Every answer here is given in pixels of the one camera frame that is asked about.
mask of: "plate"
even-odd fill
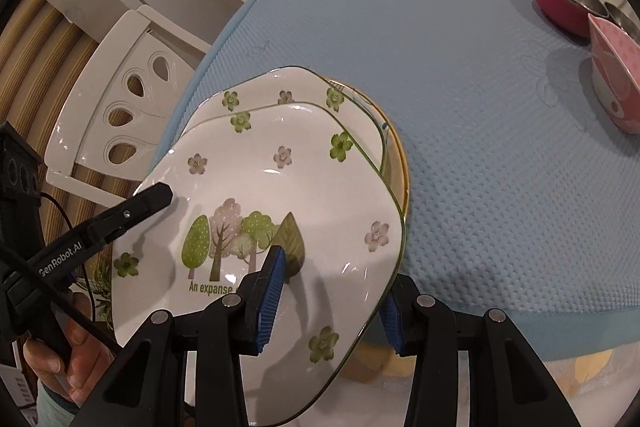
[[[271,342],[241,363],[250,422],[293,419],[334,379],[398,270],[395,197],[338,120],[309,103],[193,127],[140,188],[159,181],[172,204],[114,243],[118,341],[154,310],[185,314],[235,291],[284,243],[289,282]],[[192,401],[194,357],[188,365]]]
[[[256,107],[287,102],[314,103],[334,113],[382,171],[386,148],[382,130],[373,117],[368,112],[363,113],[350,97],[336,90],[324,78],[298,66],[269,71],[216,93],[198,106],[182,133],[200,122],[233,111],[251,111]]]
[[[336,89],[342,90],[353,102],[367,111],[382,130],[386,144],[386,160],[382,177],[391,187],[391,191],[400,203],[402,214],[406,218],[409,212],[409,164],[396,126],[383,109],[362,91],[335,78],[325,76],[324,79],[333,84]]]

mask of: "blue tablecloth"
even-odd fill
[[[156,160],[206,98],[287,65],[362,89],[397,125],[402,272],[422,291],[507,310],[545,360],[640,339],[640,140],[598,104],[588,48],[533,0],[250,0]],[[382,341],[380,325],[367,335]]]

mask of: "textured mat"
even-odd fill
[[[453,308],[506,309],[546,360],[640,339],[640,139],[610,122],[588,48],[533,0],[250,0],[186,89],[198,104],[287,65],[394,120],[411,209],[402,271]],[[367,340],[383,342],[380,325]]]

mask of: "metal screw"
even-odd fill
[[[164,310],[160,310],[151,315],[151,322],[153,322],[153,324],[163,324],[168,318],[169,314]]]
[[[418,295],[418,298],[415,299],[415,301],[418,303],[418,306],[422,306],[423,308],[431,308],[436,304],[436,299],[431,297],[431,295],[425,294]]]
[[[504,322],[507,320],[507,315],[505,315],[502,310],[494,308],[493,310],[489,310],[489,318],[493,322]]]
[[[237,293],[229,293],[222,298],[222,303],[227,308],[233,308],[234,306],[238,306],[238,304],[242,301],[240,296]]]

